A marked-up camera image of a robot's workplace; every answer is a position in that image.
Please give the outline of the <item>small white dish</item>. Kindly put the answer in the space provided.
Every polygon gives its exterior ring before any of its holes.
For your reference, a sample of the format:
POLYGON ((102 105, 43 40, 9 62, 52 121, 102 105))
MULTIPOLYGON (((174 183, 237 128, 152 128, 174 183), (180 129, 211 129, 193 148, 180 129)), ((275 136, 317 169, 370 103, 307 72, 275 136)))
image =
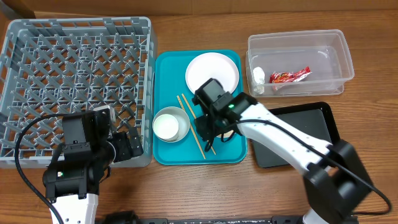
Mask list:
POLYGON ((229 138, 231 135, 233 135, 233 133, 234 133, 234 131, 233 131, 233 130, 230 130, 230 131, 228 131, 228 132, 226 132, 226 133, 217 135, 217 137, 218 137, 218 138, 221 138, 221 137, 223 136, 224 138, 229 138))

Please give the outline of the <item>grey bowl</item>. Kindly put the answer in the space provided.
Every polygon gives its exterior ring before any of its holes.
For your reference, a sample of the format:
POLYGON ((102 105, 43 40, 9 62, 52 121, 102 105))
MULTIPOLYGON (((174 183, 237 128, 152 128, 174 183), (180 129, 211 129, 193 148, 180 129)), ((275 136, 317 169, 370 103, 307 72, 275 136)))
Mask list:
POLYGON ((190 129, 189 124, 188 124, 188 115, 181 108, 178 108, 175 106, 169 106, 169 107, 161 109, 155 115, 153 123, 154 123, 155 119, 162 114, 173 115, 174 117, 176 117, 176 119, 178 120, 178 123, 179 123, 179 131, 178 131, 177 139, 174 141, 165 141, 165 142, 177 142, 177 141, 182 140, 187 135, 187 133, 189 132, 189 129, 190 129))

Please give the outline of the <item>large white plate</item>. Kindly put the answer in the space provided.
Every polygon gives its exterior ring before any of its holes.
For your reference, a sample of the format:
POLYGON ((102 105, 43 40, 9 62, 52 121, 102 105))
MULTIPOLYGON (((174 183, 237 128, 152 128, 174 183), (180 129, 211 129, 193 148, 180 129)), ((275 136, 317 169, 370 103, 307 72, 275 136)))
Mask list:
POLYGON ((239 70, 229 57, 216 52, 201 54, 188 64, 185 81, 192 93, 210 78, 218 80, 224 91, 232 93, 239 83, 239 70))

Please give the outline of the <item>white tissue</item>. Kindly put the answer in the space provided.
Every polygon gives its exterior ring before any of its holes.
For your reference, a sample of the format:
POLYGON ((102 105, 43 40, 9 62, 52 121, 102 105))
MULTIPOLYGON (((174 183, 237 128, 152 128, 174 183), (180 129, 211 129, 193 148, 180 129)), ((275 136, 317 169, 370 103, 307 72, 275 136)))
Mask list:
POLYGON ((265 73, 261 67, 256 67, 252 71, 254 80, 254 91, 258 94, 264 93, 265 73))

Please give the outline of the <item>red snack wrapper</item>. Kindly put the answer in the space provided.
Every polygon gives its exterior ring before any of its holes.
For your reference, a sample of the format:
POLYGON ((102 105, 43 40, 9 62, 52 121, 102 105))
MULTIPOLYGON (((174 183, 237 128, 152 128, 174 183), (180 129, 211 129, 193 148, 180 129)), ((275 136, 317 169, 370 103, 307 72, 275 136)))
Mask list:
POLYGON ((274 72, 269 79, 269 83, 292 83, 299 82, 310 75, 312 71, 309 67, 298 72, 274 72))

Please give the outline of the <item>white paper cup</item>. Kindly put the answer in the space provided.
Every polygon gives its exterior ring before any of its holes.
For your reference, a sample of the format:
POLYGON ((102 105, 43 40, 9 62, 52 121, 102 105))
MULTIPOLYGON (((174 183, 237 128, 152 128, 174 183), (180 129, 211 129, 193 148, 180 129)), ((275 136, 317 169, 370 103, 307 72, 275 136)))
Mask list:
POLYGON ((164 141, 174 141, 178 137, 179 123, 173 115, 162 114, 155 119, 153 129, 158 138, 164 141))

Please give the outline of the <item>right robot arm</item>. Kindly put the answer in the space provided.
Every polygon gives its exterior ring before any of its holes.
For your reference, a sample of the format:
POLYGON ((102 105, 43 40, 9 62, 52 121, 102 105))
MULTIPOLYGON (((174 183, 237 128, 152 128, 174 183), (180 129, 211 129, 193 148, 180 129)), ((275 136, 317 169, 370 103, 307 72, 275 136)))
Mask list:
POLYGON ((195 91, 192 102, 203 112, 195 125, 208 145, 234 131, 270 149, 302 175, 310 205, 302 223, 353 222, 354 210, 370 193, 372 182, 350 143, 332 144, 303 133, 252 96, 224 91, 214 78, 195 91))

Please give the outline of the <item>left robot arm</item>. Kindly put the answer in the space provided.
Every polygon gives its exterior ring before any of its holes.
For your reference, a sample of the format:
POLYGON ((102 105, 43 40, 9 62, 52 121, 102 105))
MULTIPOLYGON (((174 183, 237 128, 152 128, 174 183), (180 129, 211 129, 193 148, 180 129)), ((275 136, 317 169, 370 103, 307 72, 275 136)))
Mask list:
POLYGON ((143 155, 137 129, 117 131, 115 120, 109 108, 63 117, 64 141, 43 174, 53 223, 94 223, 99 185, 111 164, 143 155))

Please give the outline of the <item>right wooden chopstick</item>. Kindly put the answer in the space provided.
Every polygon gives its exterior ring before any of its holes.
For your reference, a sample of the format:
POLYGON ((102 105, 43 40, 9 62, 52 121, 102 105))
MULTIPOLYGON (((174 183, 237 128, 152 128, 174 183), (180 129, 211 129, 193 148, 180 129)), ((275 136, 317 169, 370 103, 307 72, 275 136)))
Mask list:
MULTIPOLYGON (((189 108, 189 110, 190 110, 190 112, 191 112, 193 118, 196 119, 196 118, 197 118, 197 117, 196 117, 196 114, 195 114, 194 111, 192 110, 192 107, 190 106, 190 103, 188 102, 187 98, 185 97, 185 95, 184 95, 183 93, 182 93, 182 97, 183 97, 185 103, 187 104, 187 106, 188 106, 188 108, 189 108)), ((216 155, 216 151, 214 150, 213 146, 211 146, 211 150, 213 151, 213 154, 216 155)))

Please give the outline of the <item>wooden chopstick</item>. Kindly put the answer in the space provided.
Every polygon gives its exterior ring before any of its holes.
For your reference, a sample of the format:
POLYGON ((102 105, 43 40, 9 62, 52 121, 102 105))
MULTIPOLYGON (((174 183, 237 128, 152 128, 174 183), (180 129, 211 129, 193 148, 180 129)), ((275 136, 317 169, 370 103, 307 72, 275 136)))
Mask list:
MULTIPOLYGON (((185 95, 184 95, 183 93, 182 93, 182 97, 183 97, 185 103, 187 104, 187 106, 188 106, 188 108, 189 108, 189 110, 190 110, 190 112, 191 112, 193 118, 196 119, 196 118, 197 118, 197 117, 196 117, 196 114, 195 114, 194 111, 192 110, 192 107, 190 106, 190 103, 188 102, 187 98, 185 97, 185 95)), ((213 151, 213 154, 216 155, 216 151, 214 150, 213 146, 211 146, 211 150, 213 151)))
MULTIPOLYGON (((184 107, 184 105, 183 105, 183 103, 182 103, 182 101, 181 101, 181 99, 180 99, 180 97, 179 97, 179 95, 177 95, 177 100, 178 100, 178 102, 179 102, 179 104, 180 104, 181 109, 183 109, 183 111, 184 111, 185 113, 187 113, 186 110, 185 110, 185 107, 184 107)), ((198 140, 198 138, 197 138, 196 132, 193 130, 193 126, 192 126, 192 124, 191 124, 191 122, 190 122, 189 117, 188 117, 188 124, 189 124, 190 130, 191 130, 191 132, 192 132, 192 134, 193 134, 193 137, 194 137, 194 139, 195 139, 195 141, 196 141, 196 144, 197 144, 197 146, 198 146, 198 148, 199 148, 199 150, 200 150, 200 152, 201 152, 201 154, 202 154, 202 157, 204 158, 204 160, 206 160, 205 153, 203 152, 203 149, 202 149, 202 147, 201 147, 201 144, 199 143, 199 140, 198 140)))

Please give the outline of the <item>left wooden chopstick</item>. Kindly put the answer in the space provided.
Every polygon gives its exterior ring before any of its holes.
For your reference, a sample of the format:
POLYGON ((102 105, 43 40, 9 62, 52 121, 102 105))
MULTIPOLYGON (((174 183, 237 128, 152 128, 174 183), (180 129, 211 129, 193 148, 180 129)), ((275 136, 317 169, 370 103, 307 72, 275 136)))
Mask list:
MULTIPOLYGON (((185 113, 187 113, 186 110, 185 110, 185 107, 184 107, 184 105, 183 105, 183 103, 182 103, 182 101, 181 101, 181 99, 180 99, 180 97, 179 97, 179 95, 177 95, 177 100, 178 100, 178 102, 179 102, 179 104, 180 104, 181 109, 183 109, 183 111, 184 111, 185 113)), ((193 134, 193 137, 194 137, 194 139, 195 139, 195 141, 196 141, 196 144, 197 144, 197 146, 198 146, 198 148, 199 148, 199 150, 200 150, 200 152, 201 152, 201 154, 202 154, 202 157, 204 158, 204 160, 206 160, 205 153, 203 152, 203 149, 202 149, 202 147, 201 147, 201 144, 199 143, 199 140, 198 140, 198 138, 197 138, 196 132, 193 130, 193 126, 192 126, 192 124, 191 124, 191 122, 190 122, 189 117, 188 117, 188 124, 189 124, 190 130, 191 130, 191 132, 192 132, 192 134, 193 134)))

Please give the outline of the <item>teal serving tray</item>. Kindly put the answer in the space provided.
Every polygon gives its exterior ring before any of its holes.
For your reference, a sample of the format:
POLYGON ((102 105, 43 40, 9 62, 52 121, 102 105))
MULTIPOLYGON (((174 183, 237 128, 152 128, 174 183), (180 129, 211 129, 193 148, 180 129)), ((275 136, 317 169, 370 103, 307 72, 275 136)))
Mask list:
MULTIPOLYGON (((193 93, 188 89, 185 72, 188 64, 197 56, 211 52, 210 50, 171 51, 159 55, 155 63, 154 78, 154 114, 161 109, 175 106, 180 107, 177 95, 182 93, 188 101, 193 93)), ((199 143, 205 147, 206 142, 197 135, 199 143)), ((206 160, 196 144, 192 132, 177 142, 165 142, 154 136, 153 155, 157 162, 167 166, 203 165, 203 164, 236 164, 241 162, 247 154, 248 144, 244 136, 235 134, 228 142, 221 142, 215 138, 213 152, 205 153, 206 160)))

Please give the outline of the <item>black tray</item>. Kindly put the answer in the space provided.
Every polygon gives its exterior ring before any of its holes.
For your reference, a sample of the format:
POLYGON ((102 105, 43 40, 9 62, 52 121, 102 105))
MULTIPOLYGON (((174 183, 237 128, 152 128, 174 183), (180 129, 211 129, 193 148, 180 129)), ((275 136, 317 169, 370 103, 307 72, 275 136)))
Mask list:
MULTIPOLYGON (((271 109, 282 121, 315 138, 335 144, 340 140, 330 105, 325 102, 308 103, 271 109)), ((287 166, 289 163, 262 144, 252 141, 257 165, 261 168, 287 166)))

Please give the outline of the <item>clear plastic bin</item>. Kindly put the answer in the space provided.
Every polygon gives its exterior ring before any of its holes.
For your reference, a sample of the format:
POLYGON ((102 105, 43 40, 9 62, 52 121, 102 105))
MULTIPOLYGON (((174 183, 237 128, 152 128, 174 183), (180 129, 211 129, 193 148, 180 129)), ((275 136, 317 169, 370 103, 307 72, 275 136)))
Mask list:
POLYGON ((254 97, 339 95, 354 78, 354 67, 342 31, 305 30, 257 34, 248 38, 246 76, 254 97), (261 67, 266 75, 264 93, 254 91, 252 71, 261 67), (274 72, 312 73, 299 82, 269 83, 274 72))

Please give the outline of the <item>grey plastic dish rack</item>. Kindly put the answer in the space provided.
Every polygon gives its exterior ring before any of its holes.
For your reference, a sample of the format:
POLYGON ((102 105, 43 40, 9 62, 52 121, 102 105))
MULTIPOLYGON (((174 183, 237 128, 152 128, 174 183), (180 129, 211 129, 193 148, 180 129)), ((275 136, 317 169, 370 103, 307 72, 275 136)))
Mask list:
POLYGON ((118 131, 137 128, 152 160, 153 86, 157 38, 147 17, 19 19, 1 50, 1 167, 43 168, 63 141, 61 113, 110 105, 118 131))

